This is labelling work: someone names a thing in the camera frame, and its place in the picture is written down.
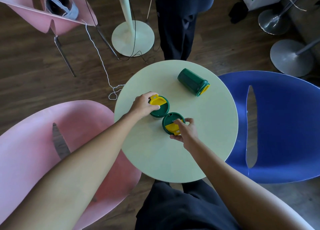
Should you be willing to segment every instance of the white string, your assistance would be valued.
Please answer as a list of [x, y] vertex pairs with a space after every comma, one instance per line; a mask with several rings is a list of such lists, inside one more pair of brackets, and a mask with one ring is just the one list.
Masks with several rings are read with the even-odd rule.
[[104, 66], [104, 63], [103, 63], [103, 61], [102, 61], [102, 58], [101, 58], [100, 53], [99, 53], [99, 50], [98, 50], [98, 48], [96, 47], [96, 45], [94, 44], [94, 41], [91, 39], [90, 33], [89, 33], [89, 31], [88, 31], [88, 25], [87, 25], [87, 23], [86, 23], [84, 20], [82, 20], [82, 21], [86, 24], [86, 25], [85, 25], [85, 27], [86, 27], [85, 30], [87, 31], [87, 34], [89, 35], [90, 41], [93, 43], [94, 47], [96, 48], [96, 50], [97, 50], [97, 52], [98, 52], [98, 55], [99, 55], [99, 57], [100, 57], [102, 66], [103, 66], [103, 68], [104, 68], [104, 71], [106, 72], [106, 77], [107, 77], [107, 79], [108, 79], [108, 84], [109, 84], [109, 86], [110, 86], [110, 87], [112, 88], [112, 90], [113, 90], [113, 92], [112, 92], [110, 95], [112, 95], [112, 94], [115, 94], [115, 95], [116, 95], [116, 96], [115, 96], [115, 99], [110, 99], [110, 95], [108, 96], [108, 98], [109, 98], [110, 100], [112, 100], [112, 101], [115, 101], [115, 100], [118, 99], [118, 95], [117, 95], [116, 93], [122, 90], [122, 89], [119, 89], [119, 90], [115, 91], [115, 89], [118, 88], [119, 86], [125, 86], [125, 84], [124, 84], [124, 85], [118, 85], [118, 86], [116, 86], [116, 87], [112, 87], [112, 86], [111, 86], [110, 81], [109, 81], [109, 75], [108, 75], [107, 70], [106, 70], [106, 68], [105, 68], [105, 66]]
[[306, 11], [306, 9], [301, 9], [299, 8], [292, 0], [289, 0], [293, 5], [294, 7], [296, 7], [298, 10], [301, 10], [301, 11]]

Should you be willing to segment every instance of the white table pedestal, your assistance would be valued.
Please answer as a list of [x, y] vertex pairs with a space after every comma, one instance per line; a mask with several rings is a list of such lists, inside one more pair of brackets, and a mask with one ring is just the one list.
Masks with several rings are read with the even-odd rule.
[[132, 20], [129, 0], [120, 0], [120, 4], [126, 21], [113, 31], [112, 45], [124, 56], [141, 56], [154, 44], [153, 30], [142, 21]]

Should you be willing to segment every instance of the hand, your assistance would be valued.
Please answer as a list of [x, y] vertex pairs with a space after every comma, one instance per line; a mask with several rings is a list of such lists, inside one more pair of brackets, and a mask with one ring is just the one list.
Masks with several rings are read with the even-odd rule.
[[160, 106], [150, 105], [148, 103], [152, 95], [157, 95], [157, 93], [150, 91], [148, 93], [136, 97], [135, 101], [133, 102], [129, 110], [129, 113], [132, 113], [133, 115], [137, 116], [137, 119], [140, 120], [143, 117], [149, 115], [151, 111], [159, 110]]
[[185, 121], [189, 122], [189, 125], [186, 125], [179, 119], [174, 121], [174, 123], [179, 126], [181, 135], [170, 135], [170, 138], [183, 142], [183, 147], [189, 151], [188, 148], [190, 142], [192, 140], [198, 139], [198, 132], [193, 118], [185, 118]]

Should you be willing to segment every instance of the black cable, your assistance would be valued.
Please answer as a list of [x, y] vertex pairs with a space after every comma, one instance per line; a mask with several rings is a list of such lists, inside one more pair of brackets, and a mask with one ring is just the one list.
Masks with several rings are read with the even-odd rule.
[[[89, 12], [90, 12], [90, 15], [91, 15], [91, 18], [92, 18], [92, 20], [93, 20], [93, 22], [94, 22], [94, 27], [97, 29], [97, 31], [99, 32], [99, 30], [98, 30], [98, 28], [97, 28], [97, 25], [96, 25], [96, 22], [94, 21], [94, 18], [93, 18], [93, 15], [92, 15], [92, 13], [91, 13], [91, 10], [90, 10], [90, 8], [89, 8], [89, 4], [88, 4], [88, 1], [87, 0], [85, 0], [86, 1], [86, 5], [87, 5], [87, 8], [88, 8], [88, 10], [89, 10]], [[141, 58], [142, 58], [142, 60], [146, 63], [146, 64], [149, 64], [149, 63], [147, 63], [147, 61], [150, 59], [150, 58], [154, 58], [154, 55], [152, 55], [152, 56], [150, 56], [147, 60], [145, 60], [144, 58], [143, 58], [143, 56], [142, 56], [142, 51], [137, 51], [134, 55], [133, 55], [133, 53], [134, 53], [134, 47], [135, 47], [135, 45], [136, 45], [136, 17], [135, 17], [135, 15], [134, 15], [134, 10], [133, 10], [133, 8], [132, 8], [132, 5], [131, 5], [131, 2], [130, 2], [130, 0], [129, 0], [129, 5], [130, 5], [130, 9], [132, 10], [132, 14], [133, 14], [133, 17], [134, 17], [134, 46], [133, 46], [133, 50], [132, 50], [132, 53], [131, 53], [131, 55], [130, 55], [130, 57], [128, 58], [128, 59], [121, 59], [121, 58], [119, 58], [118, 57], [118, 55], [116, 55], [116, 57], [119, 59], [119, 60], [121, 60], [121, 61], [124, 61], [124, 62], [126, 62], [126, 61], [128, 61], [129, 59], [131, 59], [131, 58], [133, 58], [135, 55], [137, 55], [137, 54], [141, 54], [140, 56], [141, 56]]]

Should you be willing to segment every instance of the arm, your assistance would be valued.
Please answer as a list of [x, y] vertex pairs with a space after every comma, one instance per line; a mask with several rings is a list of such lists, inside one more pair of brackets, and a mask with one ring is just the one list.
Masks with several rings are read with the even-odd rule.
[[189, 125], [175, 121], [181, 135], [170, 137], [184, 143], [243, 229], [313, 229], [290, 206], [221, 160], [198, 139], [194, 120], [186, 121]]
[[94, 139], [71, 153], [34, 186], [0, 229], [72, 229], [106, 177], [135, 123], [159, 106], [149, 92], [130, 111]]

